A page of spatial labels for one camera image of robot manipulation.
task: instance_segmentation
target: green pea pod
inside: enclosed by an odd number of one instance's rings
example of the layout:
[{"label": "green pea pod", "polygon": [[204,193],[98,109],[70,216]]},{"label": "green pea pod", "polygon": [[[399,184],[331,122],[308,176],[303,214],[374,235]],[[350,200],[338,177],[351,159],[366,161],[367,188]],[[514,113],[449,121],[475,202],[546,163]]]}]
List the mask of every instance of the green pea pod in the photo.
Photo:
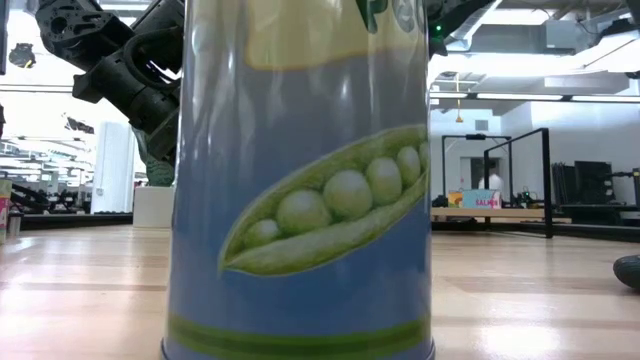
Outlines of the green pea pod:
[{"label": "green pea pod", "polygon": [[300,189],[321,192],[337,172],[364,172],[376,158],[394,158],[406,146],[418,148],[427,139],[425,125],[389,129],[328,154],[288,175],[256,198],[232,226],[220,252],[219,268],[256,276],[290,275],[327,264],[362,248],[389,230],[420,201],[428,186],[428,169],[388,205],[372,208],[361,218],[340,221],[295,236],[283,235],[266,245],[245,246],[247,230],[255,223],[273,219],[280,202]]}]

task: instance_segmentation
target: box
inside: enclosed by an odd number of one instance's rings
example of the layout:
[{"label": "box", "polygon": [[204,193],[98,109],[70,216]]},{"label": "box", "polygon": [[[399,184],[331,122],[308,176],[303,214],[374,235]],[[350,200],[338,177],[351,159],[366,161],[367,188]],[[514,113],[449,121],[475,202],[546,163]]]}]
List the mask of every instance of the box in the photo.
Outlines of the box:
[{"label": "box", "polygon": [[464,190],[462,206],[467,209],[501,209],[500,191],[474,189]]}]

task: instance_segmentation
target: can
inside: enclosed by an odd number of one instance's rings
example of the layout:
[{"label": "can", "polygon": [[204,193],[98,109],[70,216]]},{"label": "can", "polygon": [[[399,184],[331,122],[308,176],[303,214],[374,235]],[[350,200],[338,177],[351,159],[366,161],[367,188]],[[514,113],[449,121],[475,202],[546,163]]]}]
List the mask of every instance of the can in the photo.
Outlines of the can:
[{"label": "can", "polygon": [[164,356],[432,359],[421,0],[192,0]]}]

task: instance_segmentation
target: person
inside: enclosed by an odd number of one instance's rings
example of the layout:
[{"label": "person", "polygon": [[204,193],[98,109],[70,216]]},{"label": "person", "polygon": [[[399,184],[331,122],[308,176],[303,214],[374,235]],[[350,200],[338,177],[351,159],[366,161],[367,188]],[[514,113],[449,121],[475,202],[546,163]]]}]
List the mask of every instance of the person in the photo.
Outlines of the person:
[{"label": "person", "polygon": [[[502,188],[504,186],[504,182],[500,175],[498,175],[498,164],[491,160],[489,162],[489,189],[490,190],[498,190],[502,193]],[[478,183],[478,189],[484,189],[484,178],[480,179]]]}]

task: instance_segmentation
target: cable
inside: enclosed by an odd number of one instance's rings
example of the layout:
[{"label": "cable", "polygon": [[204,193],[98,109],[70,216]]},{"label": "cable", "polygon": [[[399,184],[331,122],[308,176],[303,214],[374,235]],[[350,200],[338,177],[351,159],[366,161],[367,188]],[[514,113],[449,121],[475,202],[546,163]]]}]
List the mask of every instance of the cable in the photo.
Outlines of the cable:
[{"label": "cable", "polygon": [[124,46],[123,50],[123,58],[124,63],[127,66],[127,69],[131,72],[131,75],[136,78],[136,80],[140,81],[146,86],[158,89],[158,90],[173,90],[180,86],[181,80],[171,80],[168,76],[162,74],[156,68],[150,68],[147,63],[147,69],[150,70],[154,75],[157,75],[161,79],[170,80],[171,82],[165,83],[160,81],[155,81],[149,79],[136,65],[134,61],[134,53],[142,46],[144,43],[149,43],[152,41],[162,40],[168,36],[180,35],[181,36],[181,28],[180,27],[172,27],[169,29],[162,29],[157,31],[152,31],[146,34],[140,34],[132,37],[127,44]]}]

